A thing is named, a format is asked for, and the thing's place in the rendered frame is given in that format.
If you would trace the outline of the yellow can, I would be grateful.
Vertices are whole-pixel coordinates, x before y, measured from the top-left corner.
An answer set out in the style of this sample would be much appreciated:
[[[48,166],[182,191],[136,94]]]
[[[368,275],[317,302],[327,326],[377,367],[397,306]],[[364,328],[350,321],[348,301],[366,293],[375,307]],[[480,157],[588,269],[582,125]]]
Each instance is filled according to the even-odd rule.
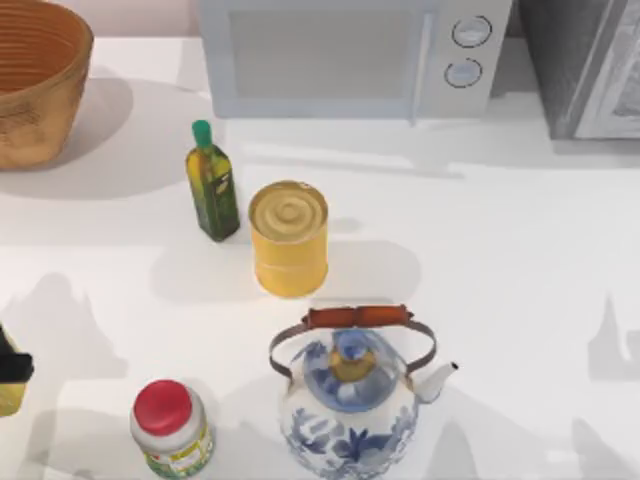
[[[283,298],[309,295],[328,273],[328,205],[313,186],[282,180],[261,188],[249,205],[254,271]]]

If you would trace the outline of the green oil bottle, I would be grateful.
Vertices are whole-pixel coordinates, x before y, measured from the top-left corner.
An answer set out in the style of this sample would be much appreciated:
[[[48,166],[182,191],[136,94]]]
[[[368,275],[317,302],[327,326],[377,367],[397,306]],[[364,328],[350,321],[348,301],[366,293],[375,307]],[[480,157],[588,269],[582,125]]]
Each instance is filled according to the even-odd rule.
[[[233,169],[229,157],[213,141],[207,120],[192,123],[195,148],[186,158],[199,227],[215,242],[223,242],[240,227]]]

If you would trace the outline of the blue and white teapot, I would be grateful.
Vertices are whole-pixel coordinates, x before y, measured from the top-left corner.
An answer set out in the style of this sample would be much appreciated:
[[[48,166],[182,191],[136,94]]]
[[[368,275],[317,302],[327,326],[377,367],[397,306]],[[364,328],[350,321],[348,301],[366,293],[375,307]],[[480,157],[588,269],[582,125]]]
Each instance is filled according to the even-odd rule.
[[[269,363],[287,381],[280,432],[297,463],[321,480],[378,480],[399,463],[421,406],[434,403],[459,368],[438,361],[435,344],[406,360],[380,334],[384,327],[436,339],[406,306],[371,305],[311,309],[271,340],[274,352],[316,335],[289,363]]]

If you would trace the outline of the pale microwave oven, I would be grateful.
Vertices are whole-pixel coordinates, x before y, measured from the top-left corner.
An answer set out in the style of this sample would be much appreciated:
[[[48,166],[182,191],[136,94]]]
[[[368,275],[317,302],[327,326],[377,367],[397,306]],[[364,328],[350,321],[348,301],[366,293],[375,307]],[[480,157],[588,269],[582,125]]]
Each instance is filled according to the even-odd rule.
[[[215,114],[221,118],[476,118],[483,114],[513,0],[198,0]],[[476,48],[458,20],[492,24]],[[483,76],[455,89],[450,63]]]

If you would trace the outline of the round microwave knob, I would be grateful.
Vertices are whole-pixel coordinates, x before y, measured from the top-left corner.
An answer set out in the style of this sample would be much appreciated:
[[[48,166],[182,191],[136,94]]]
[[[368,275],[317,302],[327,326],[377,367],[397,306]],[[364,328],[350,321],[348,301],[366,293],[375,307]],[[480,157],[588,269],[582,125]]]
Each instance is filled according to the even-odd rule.
[[[444,80],[455,89],[474,86],[483,76],[483,67],[475,59],[466,58],[457,63],[450,63],[444,71]]]
[[[492,34],[492,24],[484,16],[476,15],[458,20],[452,28],[452,40],[461,48],[483,45]]]

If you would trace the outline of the red lidded white jar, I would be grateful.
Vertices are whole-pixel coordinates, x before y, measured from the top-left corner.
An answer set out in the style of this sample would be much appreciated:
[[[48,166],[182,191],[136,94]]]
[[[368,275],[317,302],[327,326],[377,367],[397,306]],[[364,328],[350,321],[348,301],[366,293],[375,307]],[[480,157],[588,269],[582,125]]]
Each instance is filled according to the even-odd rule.
[[[148,467],[164,480],[198,474],[214,450],[215,436],[200,396],[176,380],[155,380],[137,394],[130,432]]]

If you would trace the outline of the brown woven basket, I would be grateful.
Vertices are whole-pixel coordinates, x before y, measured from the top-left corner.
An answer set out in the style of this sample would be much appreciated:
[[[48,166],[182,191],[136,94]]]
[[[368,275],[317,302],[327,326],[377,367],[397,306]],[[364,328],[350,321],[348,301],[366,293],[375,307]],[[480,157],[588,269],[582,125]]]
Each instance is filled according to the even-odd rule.
[[[0,0],[0,171],[45,165],[72,130],[94,34],[48,0]]]

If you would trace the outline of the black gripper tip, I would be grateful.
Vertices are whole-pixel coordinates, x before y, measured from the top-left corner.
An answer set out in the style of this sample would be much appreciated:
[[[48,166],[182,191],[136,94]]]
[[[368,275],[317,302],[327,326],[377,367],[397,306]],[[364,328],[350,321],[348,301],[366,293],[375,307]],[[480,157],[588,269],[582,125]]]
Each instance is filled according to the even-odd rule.
[[[0,384],[27,383],[34,373],[31,354],[0,354]]]

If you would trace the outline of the yellow bottle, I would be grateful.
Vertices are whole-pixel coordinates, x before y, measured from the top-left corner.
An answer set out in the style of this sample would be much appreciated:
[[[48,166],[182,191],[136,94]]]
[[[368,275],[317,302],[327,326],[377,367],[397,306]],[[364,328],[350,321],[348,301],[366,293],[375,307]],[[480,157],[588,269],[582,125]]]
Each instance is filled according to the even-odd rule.
[[[9,352],[16,353],[18,349],[0,324],[0,353]],[[26,388],[26,383],[0,383],[0,417],[12,416],[20,410]]]

